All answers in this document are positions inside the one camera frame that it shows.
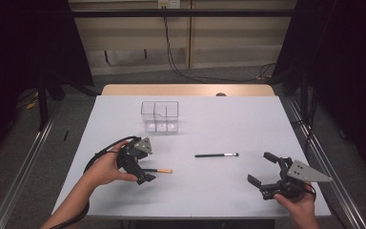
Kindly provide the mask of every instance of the power outlet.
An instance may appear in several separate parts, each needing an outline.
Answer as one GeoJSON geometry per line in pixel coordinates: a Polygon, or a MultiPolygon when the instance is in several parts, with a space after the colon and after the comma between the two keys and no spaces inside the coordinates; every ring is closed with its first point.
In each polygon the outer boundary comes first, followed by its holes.
{"type": "Polygon", "coordinates": [[[180,0],[170,0],[169,9],[180,9],[180,0]]]}
{"type": "Polygon", "coordinates": [[[159,9],[168,9],[169,8],[169,0],[158,0],[158,8],[159,9]]]}

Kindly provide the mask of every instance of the wire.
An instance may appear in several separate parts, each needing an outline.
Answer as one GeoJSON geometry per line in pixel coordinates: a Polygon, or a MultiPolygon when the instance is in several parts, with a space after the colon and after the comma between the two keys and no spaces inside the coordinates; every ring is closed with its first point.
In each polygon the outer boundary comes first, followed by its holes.
{"type": "MultiPolygon", "coordinates": [[[[172,71],[182,77],[185,78],[189,78],[191,80],[194,80],[196,82],[199,83],[203,83],[203,84],[207,84],[206,82],[200,80],[200,79],[215,79],[215,80],[222,80],[222,81],[229,81],[229,82],[240,82],[240,83],[245,83],[245,82],[251,82],[251,81],[255,81],[255,80],[260,80],[260,76],[251,78],[251,79],[243,79],[243,80],[238,80],[238,79],[224,79],[224,78],[216,78],[216,77],[208,77],[208,76],[188,76],[185,75],[184,73],[182,73],[180,70],[177,69],[176,65],[174,64],[174,60],[173,60],[173,55],[172,55],[172,49],[171,49],[171,42],[169,39],[169,27],[168,27],[168,19],[167,17],[163,18],[163,22],[165,25],[165,34],[166,34],[166,43],[167,43],[167,50],[168,50],[168,61],[169,61],[169,65],[171,66],[172,71]]],[[[269,68],[275,65],[275,63],[271,63],[271,64],[267,64],[267,65],[263,65],[261,68],[269,66],[264,72],[263,74],[269,70],[269,68]]]]}
{"type": "MultiPolygon", "coordinates": [[[[118,143],[120,143],[120,142],[123,142],[123,141],[125,141],[125,140],[128,140],[128,139],[138,139],[139,137],[137,137],[137,136],[127,136],[127,137],[124,137],[124,138],[122,138],[122,139],[120,139],[120,140],[118,140],[118,141],[116,141],[116,142],[114,142],[113,144],[111,144],[110,146],[108,146],[108,147],[106,147],[106,148],[104,148],[103,150],[101,150],[99,153],[96,153],[96,154],[94,154],[94,156],[91,158],[91,160],[88,162],[88,164],[86,165],[86,167],[85,167],[85,170],[84,170],[84,174],[85,174],[85,172],[89,169],[89,168],[91,168],[91,166],[94,164],[94,162],[98,159],[98,158],[100,158],[101,156],[103,156],[103,155],[105,155],[107,152],[108,152],[108,150],[111,148],[111,147],[113,147],[114,145],[116,145],[116,144],[118,144],[118,143]]],[[[76,217],[74,217],[74,218],[72,218],[72,219],[69,219],[69,220],[67,220],[67,221],[65,221],[65,222],[62,222],[62,223],[60,223],[60,224],[58,224],[58,225],[56,225],[56,226],[53,226],[51,229],[62,229],[62,228],[66,228],[66,227],[68,227],[68,226],[71,226],[72,224],[74,224],[74,223],[76,223],[77,221],[79,221],[79,220],[81,220],[81,219],[83,219],[87,214],[88,214],[88,212],[89,212],[89,208],[90,208],[90,204],[89,204],[89,201],[86,203],[86,206],[85,206],[85,208],[82,210],[82,212],[81,213],[79,213],[76,217]]]]}

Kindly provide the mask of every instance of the transparent box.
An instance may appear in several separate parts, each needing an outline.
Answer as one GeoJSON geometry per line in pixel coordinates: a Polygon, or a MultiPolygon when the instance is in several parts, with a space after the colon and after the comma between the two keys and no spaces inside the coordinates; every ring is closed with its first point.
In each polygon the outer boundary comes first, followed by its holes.
{"type": "Polygon", "coordinates": [[[141,116],[145,132],[177,132],[179,103],[177,101],[144,101],[141,116]]]}

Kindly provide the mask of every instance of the white table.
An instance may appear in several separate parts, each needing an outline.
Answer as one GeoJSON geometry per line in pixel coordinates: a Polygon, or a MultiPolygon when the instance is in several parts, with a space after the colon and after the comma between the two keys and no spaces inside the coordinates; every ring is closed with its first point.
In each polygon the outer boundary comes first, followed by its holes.
{"type": "MultiPolygon", "coordinates": [[[[288,212],[263,200],[247,181],[279,180],[279,167],[264,152],[306,162],[276,96],[98,96],[55,209],[80,178],[94,153],[129,135],[148,136],[153,155],[142,168],[171,168],[152,182],[116,181],[95,190],[88,216],[112,219],[275,219],[288,212]],[[178,101],[179,131],[145,133],[143,101],[178,101]],[[239,153],[239,157],[195,158],[196,154],[239,153]]],[[[315,213],[330,216],[316,184],[315,213]]]]}

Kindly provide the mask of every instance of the human hand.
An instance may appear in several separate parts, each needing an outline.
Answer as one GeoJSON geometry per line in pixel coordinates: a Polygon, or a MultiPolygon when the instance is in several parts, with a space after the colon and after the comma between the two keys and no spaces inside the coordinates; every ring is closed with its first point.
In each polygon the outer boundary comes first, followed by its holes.
{"type": "MultiPolygon", "coordinates": [[[[118,152],[121,147],[128,144],[129,141],[123,141],[112,147],[111,151],[118,152]]],[[[98,158],[91,168],[82,176],[91,185],[97,187],[99,185],[111,183],[114,180],[137,181],[138,178],[134,175],[122,173],[116,165],[118,153],[106,153],[98,158]]]]}
{"type": "MultiPolygon", "coordinates": [[[[305,184],[305,189],[312,191],[312,187],[310,185],[310,183],[309,185],[305,184]]],[[[280,194],[274,195],[274,198],[290,212],[295,228],[318,228],[315,219],[315,200],[312,194],[303,192],[300,200],[297,202],[292,202],[290,199],[287,199],[280,194]]]]}

